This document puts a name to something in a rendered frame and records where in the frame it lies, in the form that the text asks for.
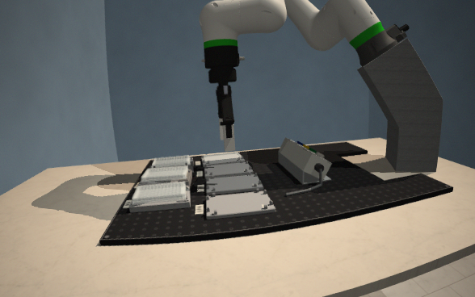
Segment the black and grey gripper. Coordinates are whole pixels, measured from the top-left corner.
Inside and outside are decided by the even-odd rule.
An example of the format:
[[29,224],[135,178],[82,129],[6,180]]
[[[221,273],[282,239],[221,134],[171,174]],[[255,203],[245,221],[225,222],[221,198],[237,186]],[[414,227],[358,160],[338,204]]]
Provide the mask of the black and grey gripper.
[[208,77],[210,83],[218,83],[216,96],[217,102],[219,100],[218,116],[220,138],[224,140],[225,152],[235,151],[232,90],[228,82],[235,82],[237,80],[236,69],[212,69],[208,71]]

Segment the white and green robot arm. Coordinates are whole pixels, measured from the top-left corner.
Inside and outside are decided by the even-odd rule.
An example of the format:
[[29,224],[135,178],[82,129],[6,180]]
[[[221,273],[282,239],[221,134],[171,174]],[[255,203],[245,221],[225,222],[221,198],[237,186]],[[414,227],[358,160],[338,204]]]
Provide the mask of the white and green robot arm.
[[215,0],[200,12],[205,68],[238,67],[245,60],[238,53],[238,36],[278,31],[287,16],[318,51],[333,48],[345,36],[362,67],[405,39],[409,30],[407,24],[385,30],[365,0],[329,0],[321,10],[309,0]]

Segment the grey angled control panel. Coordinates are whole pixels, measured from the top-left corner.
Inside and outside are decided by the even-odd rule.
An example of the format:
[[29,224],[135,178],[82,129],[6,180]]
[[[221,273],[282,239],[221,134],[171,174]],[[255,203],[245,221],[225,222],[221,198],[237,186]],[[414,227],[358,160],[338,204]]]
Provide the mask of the grey angled control panel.
[[303,185],[319,182],[319,185],[306,190],[286,193],[285,196],[315,190],[322,186],[322,182],[331,180],[326,174],[332,163],[323,158],[323,154],[309,146],[299,141],[294,143],[294,141],[285,137],[279,150],[279,163]]

